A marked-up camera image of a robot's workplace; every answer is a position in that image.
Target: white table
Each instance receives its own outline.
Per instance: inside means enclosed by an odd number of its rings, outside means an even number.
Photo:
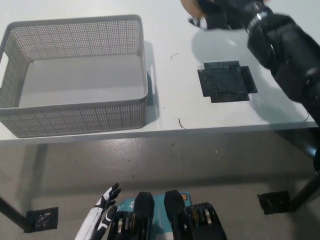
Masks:
[[[269,6],[274,12],[291,15],[320,43],[320,29],[312,27],[320,19],[318,0],[271,0]],[[140,15],[143,22],[146,67],[151,71],[155,103],[147,107],[147,125],[136,130],[19,139],[0,123],[0,145],[317,126],[251,55],[244,31],[200,31],[188,23],[189,15],[179,0],[5,0],[0,8],[0,36],[16,21],[125,14]],[[250,101],[211,103],[209,97],[203,97],[197,69],[204,62],[234,60],[249,66],[258,93],[251,94]]]

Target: gray floor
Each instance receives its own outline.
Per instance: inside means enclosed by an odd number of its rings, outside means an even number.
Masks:
[[[320,201],[263,215],[257,194],[303,186],[312,159],[275,132],[138,138],[0,148],[0,195],[23,213],[59,207],[57,230],[25,234],[0,214],[1,240],[72,240],[101,194],[190,191],[215,207],[229,240],[318,240]]]

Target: mesh basket wall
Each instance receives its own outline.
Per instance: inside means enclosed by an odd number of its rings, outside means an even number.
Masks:
[[[91,103],[90,107],[88,104],[75,104],[62,109],[46,106],[19,111],[24,80],[32,61],[138,54],[143,64],[144,39],[140,17],[127,15],[17,22],[8,27],[6,34],[7,38],[1,44],[5,44],[8,64],[0,89],[0,121],[15,136],[96,133],[145,125],[145,97],[132,103],[127,101],[124,105],[120,102],[115,102],[114,106]]]

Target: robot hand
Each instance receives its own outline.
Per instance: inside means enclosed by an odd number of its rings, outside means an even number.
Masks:
[[[99,201],[86,216],[74,240],[102,239],[117,212],[117,207],[113,205],[116,203],[115,199],[121,191],[121,188],[118,187],[119,184],[116,183],[101,196]],[[111,209],[105,215],[103,220],[101,220],[103,213],[110,206],[112,206]]]
[[[266,8],[267,0],[181,0],[192,16],[189,23],[204,29],[236,30],[246,28],[255,12]]]

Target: hand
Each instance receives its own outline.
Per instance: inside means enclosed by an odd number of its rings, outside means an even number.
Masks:
[[[204,30],[243,29],[239,18],[245,6],[251,2],[267,0],[180,0],[184,9],[192,16],[189,23]]]
[[[110,187],[99,199],[96,205],[91,208],[90,212],[86,216],[85,220],[80,227],[75,240],[101,240],[106,233],[112,219],[115,217],[117,207],[113,206],[116,201],[116,197],[121,191],[118,188],[119,184],[116,183]],[[103,213],[110,207],[111,209],[102,219]]]

